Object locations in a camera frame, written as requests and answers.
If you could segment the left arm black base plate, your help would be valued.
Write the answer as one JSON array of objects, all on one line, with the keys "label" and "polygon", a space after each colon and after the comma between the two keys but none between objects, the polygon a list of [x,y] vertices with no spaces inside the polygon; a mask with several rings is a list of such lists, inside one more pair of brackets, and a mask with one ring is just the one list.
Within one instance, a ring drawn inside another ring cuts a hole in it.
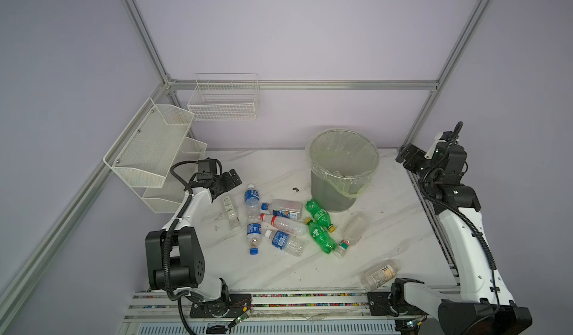
[{"label": "left arm black base plate", "polygon": [[237,318],[245,311],[244,308],[250,308],[252,304],[252,295],[248,293],[231,293],[226,301],[222,299],[193,304],[187,315],[191,319],[222,319]]}]

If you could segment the clear bottle green red cap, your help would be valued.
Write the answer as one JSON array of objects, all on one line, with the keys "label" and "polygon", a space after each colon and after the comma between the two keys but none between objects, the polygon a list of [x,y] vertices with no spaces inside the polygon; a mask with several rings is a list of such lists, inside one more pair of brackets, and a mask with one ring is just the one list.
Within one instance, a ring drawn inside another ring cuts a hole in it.
[{"label": "clear bottle green red cap", "polygon": [[334,255],[343,258],[349,248],[356,245],[369,227],[370,217],[364,213],[358,213],[348,224],[341,242],[334,249]]}]

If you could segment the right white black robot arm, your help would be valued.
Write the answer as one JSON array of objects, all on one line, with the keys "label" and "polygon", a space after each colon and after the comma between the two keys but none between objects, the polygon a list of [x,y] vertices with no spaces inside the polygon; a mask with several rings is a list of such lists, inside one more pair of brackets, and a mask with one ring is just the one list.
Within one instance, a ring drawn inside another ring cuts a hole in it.
[{"label": "right white black robot arm", "polygon": [[531,312],[517,305],[505,285],[483,232],[481,207],[473,188],[461,182],[466,152],[438,142],[428,156],[409,144],[396,160],[413,172],[419,190],[432,203],[443,226],[460,278],[459,299],[410,278],[392,285],[395,314],[412,308],[435,318],[445,334],[520,334],[533,324]]}]

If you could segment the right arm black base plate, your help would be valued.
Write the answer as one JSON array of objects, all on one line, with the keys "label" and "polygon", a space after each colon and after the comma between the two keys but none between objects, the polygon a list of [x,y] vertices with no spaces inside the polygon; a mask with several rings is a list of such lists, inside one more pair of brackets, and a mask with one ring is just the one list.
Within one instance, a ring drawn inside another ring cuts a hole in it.
[{"label": "right arm black base plate", "polygon": [[396,305],[392,301],[390,291],[371,292],[366,294],[367,303],[371,316],[424,316],[425,313],[420,309],[405,304]]}]

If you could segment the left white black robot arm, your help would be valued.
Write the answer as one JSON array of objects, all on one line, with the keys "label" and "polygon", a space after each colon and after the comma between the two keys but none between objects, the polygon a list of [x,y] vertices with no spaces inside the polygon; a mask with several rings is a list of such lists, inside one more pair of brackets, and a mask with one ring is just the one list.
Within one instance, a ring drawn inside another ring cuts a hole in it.
[{"label": "left white black robot arm", "polygon": [[184,186],[184,199],[174,216],[161,229],[147,234],[145,240],[149,286],[164,290],[170,300],[183,296],[197,302],[222,298],[225,285],[221,278],[208,275],[206,261],[193,222],[224,193],[242,181],[235,169],[215,175],[196,173],[188,181],[175,177]]}]

